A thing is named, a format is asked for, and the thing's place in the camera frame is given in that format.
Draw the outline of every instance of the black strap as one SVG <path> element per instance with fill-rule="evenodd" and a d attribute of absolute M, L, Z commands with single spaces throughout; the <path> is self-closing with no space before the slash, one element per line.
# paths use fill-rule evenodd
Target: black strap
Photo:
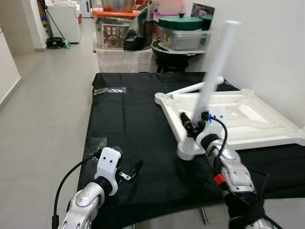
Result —
<path fill-rule="evenodd" d="M 229 229 L 244 229 L 261 219 L 264 214 L 264 200 L 254 193 L 243 193 L 241 196 L 229 194 L 225 197 L 229 207 Z"/>

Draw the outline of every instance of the kitchen appliance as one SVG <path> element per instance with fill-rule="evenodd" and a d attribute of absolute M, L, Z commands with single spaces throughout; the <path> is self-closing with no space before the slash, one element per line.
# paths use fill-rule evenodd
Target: kitchen appliance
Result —
<path fill-rule="evenodd" d="M 69 43 L 79 43 L 81 39 L 80 25 L 78 16 L 80 6 L 76 1 L 46 1 L 48 11 L 55 21 L 58 29 Z M 54 22 L 50 20 L 51 29 L 54 37 L 61 37 Z"/>

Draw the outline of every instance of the clear container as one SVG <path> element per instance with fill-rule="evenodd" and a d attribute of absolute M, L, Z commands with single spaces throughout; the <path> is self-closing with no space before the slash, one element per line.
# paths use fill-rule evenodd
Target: clear container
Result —
<path fill-rule="evenodd" d="M 160 27 L 161 41 L 159 46 L 178 53 L 205 53 L 211 31 L 179 31 Z"/>
<path fill-rule="evenodd" d="M 94 8 L 92 14 L 94 16 L 97 46 L 103 49 L 123 49 L 126 32 L 139 11 L 122 13 Z"/>

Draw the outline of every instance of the white plastic rod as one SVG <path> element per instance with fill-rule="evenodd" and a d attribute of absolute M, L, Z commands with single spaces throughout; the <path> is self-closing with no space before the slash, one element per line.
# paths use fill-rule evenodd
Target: white plastic rod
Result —
<path fill-rule="evenodd" d="M 217 84 L 222 84 L 224 83 L 224 78 L 222 76 L 218 76 L 217 80 L 216 80 Z M 193 92 L 193 91 L 197 91 L 200 90 L 202 88 L 202 86 L 204 85 L 204 82 L 201 83 L 197 83 L 185 88 L 181 88 L 179 90 L 173 91 L 173 92 L 169 92 L 167 93 L 167 95 L 172 95 L 172 94 L 183 94 L 183 93 L 189 93 L 189 92 Z"/>
<path fill-rule="evenodd" d="M 197 124 L 201 120 L 201 113 L 203 111 L 208 111 L 207 107 L 209 105 L 211 93 L 216 90 L 217 77 L 222 75 L 239 26 L 240 22 L 238 21 L 225 21 L 223 33 L 218 45 L 216 46 L 218 47 L 218 50 L 216 52 L 212 68 L 204 78 L 205 83 L 200 90 L 201 94 L 198 100 L 198 104 L 193 113 L 193 124 Z"/>

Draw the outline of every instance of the chair leg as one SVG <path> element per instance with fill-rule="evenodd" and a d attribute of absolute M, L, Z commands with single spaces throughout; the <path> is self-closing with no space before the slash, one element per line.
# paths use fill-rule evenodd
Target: chair leg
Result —
<path fill-rule="evenodd" d="M 205 213 L 204 208 L 203 208 L 203 207 L 199 207 L 199 208 L 198 208 L 198 211 L 199 211 L 199 214 L 200 214 L 200 216 L 201 216 L 201 219 L 202 219 L 203 223 L 204 223 L 205 225 L 209 225 L 209 221 L 208 221 L 208 218 L 207 218 L 207 216 L 206 216 L 206 213 Z"/>

